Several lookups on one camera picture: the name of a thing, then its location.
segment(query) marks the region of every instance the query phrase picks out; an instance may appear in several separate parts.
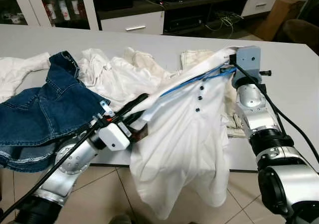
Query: white table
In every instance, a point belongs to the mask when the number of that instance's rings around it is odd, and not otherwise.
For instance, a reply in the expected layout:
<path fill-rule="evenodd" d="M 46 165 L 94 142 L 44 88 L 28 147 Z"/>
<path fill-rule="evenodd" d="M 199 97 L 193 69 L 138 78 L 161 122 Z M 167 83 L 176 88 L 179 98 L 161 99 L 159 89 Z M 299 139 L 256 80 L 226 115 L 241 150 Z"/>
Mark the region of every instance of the white table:
<path fill-rule="evenodd" d="M 127 46 L 151 53 L 155 60 L 168 70 L 180 67 L 182 51 L 209 49 L 217 51 L 225 46 L 256 45 L 261 48 L 261 69 L 272 70 L 271 77 L 264 77 L 267 92 L 273 102 L 299 125 L 319 150 L 319 57 L 303 44 L 262 41 L 226 40 L 160 35 L 143 35 L 89 31 L 67 28 L 44 28 L 21 25 L 0 25 L 0 57 L 28 58 L 42 52 L 55 54 L 68 50 L 79 54 L 87 48 L 100 48 L 106 55 L 121 56 Z M 45 73 L 25 83 L 38 86 L 44 83 Z M 301 154 L 319 171 L 311 150 L 301 135 L 284 122 Z M 230 139 L 226 152 L 230 168 L 256 170 L 255 156 L 246 139 Z M 128 165 L 130 151 L 103 150 L 95 163 Z"/>

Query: black cable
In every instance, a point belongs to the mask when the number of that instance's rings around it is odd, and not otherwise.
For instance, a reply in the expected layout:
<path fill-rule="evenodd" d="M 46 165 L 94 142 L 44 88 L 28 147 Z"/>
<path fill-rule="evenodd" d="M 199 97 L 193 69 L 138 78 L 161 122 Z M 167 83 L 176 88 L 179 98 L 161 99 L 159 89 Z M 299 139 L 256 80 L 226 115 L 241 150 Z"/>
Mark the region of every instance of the black cable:
<path fill-rule="evenodd" d="M 266 94 L 266 92 L 263 91 L 263 89 L 260 88 L 259 84 L 243 69 L 241 68 L 239 65 L 234 64 L 234 66 L 240 70 L 251 82 L 253 82 L 253 84 L 260 90 L 260 92 L 265 96 L 266 100 L 269 102 L 270 106 L 272 107 L 272 109 L 274 110 L 274 113 L 276 114 L 280 114 L 292 127 L 294 127 L 301 135 L 302 137 L 305 139 L 305 141 L 307 142 L 309 148 L 311 149 L 311 151 L 313 152 L 317 162 L 319 163 L 319 154 L 316 151 L 316 148 L 314 147 L 314 145 L 312 144 L 312 142 L 310 141 L 310 139 L 307 137 L 307 135 L 302 131 L 301 128 L 298 127 L 298 125 L 296 125 L 293 121 L 291 121 L 291 119 L 289 119 L 280 109 L 278 109 L 274 103 L 272 103 L 271 99 L 269 98 L 269 96 Z M 277 115 L 276 117 L 278 117 L 278 123 L 279 126 L 282 125 L 280 117 Z M 280 129 L 282 130 L 282 132 L 284 133 L 284 135 L 286 136 L 286 132 L 284 132 L 284 129 L 280 126 Z"/>
<path fill-rule="evenodd" d="M 207 15 L 207 19 L 206 19 L 206 25 L 208 24 L 212 7 L 213 7 L 213 4 L 211 4 L 211 5 L 209 6 L 208 15 Z"/>
<path fill-rule="evenodd" d="M 97 123 L 88 129 L 87 133 L 48 171 L 22 198 L 9 207 L 0 217 L 0 223 L 15 209 L 31 196 L 60 166 L 61 164 L 96 130 Z"/>
<path fill-rule="evenodd" d="M 289 119 L 284 113 L 281 112 L 280 109 L 277 108 L 278 113 L 292 126 L 294 127 L 301 135 L 302 137 L 305 139 L 305 141 L 307 142 L 309 148 L 311 149 L 311 151 L 314 153 L 314 156 L 317 160 L 317 162 L 319 163 L 319 155 L 318 152 L 316 151 L 316 148 L 314 147 L 314 145 L 311 143 L 310 139 L 307 137 L 307 135 L 303 132 L 303 130 L 301 128 L 298 127 L 298 125 L 296 125 L 293 121 L 291 121 L 291 119 Z"/>
<path fill-rule="evenodd" d="M 153 4 L 153 5 L 157 5 L 157 6 L 161 6 L 163 8 L 163 10 L 165 10 L 165 7 L 162 5 L 162 4 L 158 4 L 156 2 L 152 2 L 151 0 L 145 0 L 147 2 L 149 2 L 150 4 Z"/>
<path fill-rule="evenodd" d="M 264 95 L 264 97 L 266 98 L 266 100 L 268 101 L 268 103 L 270 104 L 271 108 L 273 109 L 276 119 L 278 121 L 278 125 L 283 133 L 284 136 L 287 136 L 285 128 L 283 126 L 283 123 L 281 122 L 281 119 L 278 115 L 278 108 L 274 105 L 274 103 L 271 101 L 271 99 L 269 98 L 269 96 L 267 95 L 267 93 L 260 88 L 259 84 L 254 80 L 254 78 L 252 78 L 243 68 L 241 68 L 239 65 L 234 64 L 234 66 L 240 70 L 251 82 L 253 82 L 253 84 L 260 90 L 260 92 Z"/>

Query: glass cabinet door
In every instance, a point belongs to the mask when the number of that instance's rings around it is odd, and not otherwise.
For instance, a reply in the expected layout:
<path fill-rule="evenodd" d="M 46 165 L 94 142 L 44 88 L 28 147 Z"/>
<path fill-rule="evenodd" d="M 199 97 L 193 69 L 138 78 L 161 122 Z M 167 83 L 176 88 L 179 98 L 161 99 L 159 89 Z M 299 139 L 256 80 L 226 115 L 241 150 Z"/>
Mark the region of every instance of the glass cabinet door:
<path fill-rule="evenodd" d="M 41 0 L 53 27 L 90 29 L 83 0 Z"/>
<path fill-rule="evenodd" d="M 0 24 L 39 26 L 29 0 L 0 0 Z"/>
<path fill-rule="evenodd" d="M 0 0 L 0 23 L 28 25 L 16 0 Z"/>

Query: drawer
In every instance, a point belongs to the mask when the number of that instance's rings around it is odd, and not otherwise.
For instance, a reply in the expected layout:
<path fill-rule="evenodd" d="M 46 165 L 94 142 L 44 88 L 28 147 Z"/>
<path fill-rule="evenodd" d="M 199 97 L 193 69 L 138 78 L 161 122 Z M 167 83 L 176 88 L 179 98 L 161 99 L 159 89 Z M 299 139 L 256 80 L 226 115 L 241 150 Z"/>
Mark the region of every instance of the drawer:
<path fill-rule="evenodd" d="M 163 34 L 164 11 L 101 20 L 103 31 Z"/>
<path fill-rule="evenodd" d="M 276 0 L 247 0 L 241 16 L 271 11 Z"/>

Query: blue denim fabric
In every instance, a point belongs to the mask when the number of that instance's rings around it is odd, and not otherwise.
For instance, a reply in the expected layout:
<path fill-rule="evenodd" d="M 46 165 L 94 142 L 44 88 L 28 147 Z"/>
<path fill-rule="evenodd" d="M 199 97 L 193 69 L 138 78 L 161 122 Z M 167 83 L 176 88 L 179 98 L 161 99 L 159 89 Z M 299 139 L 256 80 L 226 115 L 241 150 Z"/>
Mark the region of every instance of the blue denim fabric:
<path fill-rule="evenodd" d="M 104 113 L 103 97 L 77 80 L 79 67 L 67 52 L 49 58 L 46 84 L 0 104 L 0 166 L 38 172 L 54 158 L 57 141 Z"/>

